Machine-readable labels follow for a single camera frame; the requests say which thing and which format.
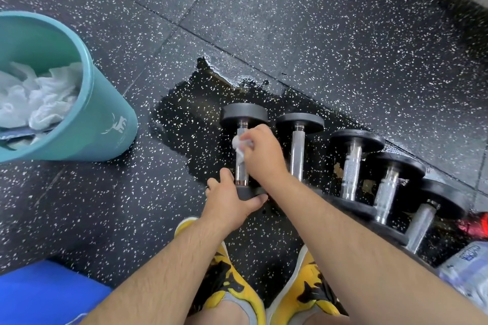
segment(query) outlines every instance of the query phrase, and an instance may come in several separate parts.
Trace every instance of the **teal bucket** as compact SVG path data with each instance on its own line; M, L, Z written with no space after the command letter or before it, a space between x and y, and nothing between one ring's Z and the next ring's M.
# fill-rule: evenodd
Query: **teal bucket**
M10 72L10 62L27 64L37 75L81 62L83 80L76 103L54 130L19 150L0 142L0 162L108 161L130 147L137 135L136 113L94 66L82 40L61 22L36 13L0 12L0 70Z

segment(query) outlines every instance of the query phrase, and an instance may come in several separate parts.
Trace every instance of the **forearm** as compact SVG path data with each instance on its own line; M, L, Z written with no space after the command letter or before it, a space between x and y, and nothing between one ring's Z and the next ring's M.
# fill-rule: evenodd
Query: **forearm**
M361 324L486 323L486 315L291 175L262 182Z
M223 230L201 218L123 282L82 325L183 323Z

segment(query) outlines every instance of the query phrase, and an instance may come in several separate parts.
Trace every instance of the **black dumbbell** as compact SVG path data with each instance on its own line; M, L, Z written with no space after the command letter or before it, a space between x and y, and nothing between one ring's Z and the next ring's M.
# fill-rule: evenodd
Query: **black dumbbell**
M330 137L330 143L346 150L341 196L340 198L331 196L331 203L339 209L352 212L367 220L372 219L376 215L375 207L355 200L359 168L363 153L382 150L385 147L385 140L370 131L344 129L335 131Z
M376 215L369 223L369 228L388 240L406 246L408 237L387 226L387 218L395 199L399 179L422 179L425 176L425 166L413 158L387 152L370 154L366 158L366 165L375 180L381 178L373 204Z
M467 200L458 189L439 181L422 179L406 185L402 210L415 212L405 235L405 249L416 254L434 217L460 220L467 214Z
M303 181L305 135L323 131L324 119L310 113L286 113L276 119L276 127L280 132L292 131L290 174Z
M268 111L257 104L233 103L223 107L220 113L220 125L229 131L237 130L238 136L244 134L248 128L267 123ZM238 163L237 159L235 184L237 194L243 201L266 193L261 187L254 188L249 186L249 175L246 171L246 165L244 162Z

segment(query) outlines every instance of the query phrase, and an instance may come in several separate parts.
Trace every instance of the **dumbbell handle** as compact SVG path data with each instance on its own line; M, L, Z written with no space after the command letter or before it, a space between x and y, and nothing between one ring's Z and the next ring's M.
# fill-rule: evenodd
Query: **dumbbell handle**
M303 180L303 154L305 151L304 126L296 125L291 139L290 174Z
M374 206L376 207L375 220L383 225L386 225L388 215L390 214L391 205L395 199L395 192L398 186L399 172L393 168L388 167L387 174L381 180L376 197L374 199Z
M430 228L430 224L432 224L432 221L434 220L436 212L437 208L435 202L423 203L420 205L405 233L408 237L408 244L405 247L406 250L412 253L417 253L420 244Z
M247 131L247 122L241 121L237 128L237 136L241 136ZM246 165L244 162L237 162L236 158L236 185L247 186L249 184L249 175L247 174Z
M362 149L356 142L349 144L344 162L344 173L341 184L341 198L353 201L356 199L358 187L359 166L361 164Z

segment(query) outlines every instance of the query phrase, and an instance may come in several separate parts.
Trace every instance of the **sneaker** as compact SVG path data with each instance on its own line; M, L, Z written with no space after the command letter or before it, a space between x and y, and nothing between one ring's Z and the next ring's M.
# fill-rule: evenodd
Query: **sneaker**
M339 316L337 298L324 280L307 246L298 255L295 271L283 290L266 310L268 325L286 325L291 318L317 305L332 316Z
M181 221L176 228L175 237L197 219L198 217L188 217ZM222 242L198 289L189 315L200 310L216 307L226 293L249 303L256 313L257 324L266 325L265 306L262 300L258 293L236 271L230 262L227 247Z

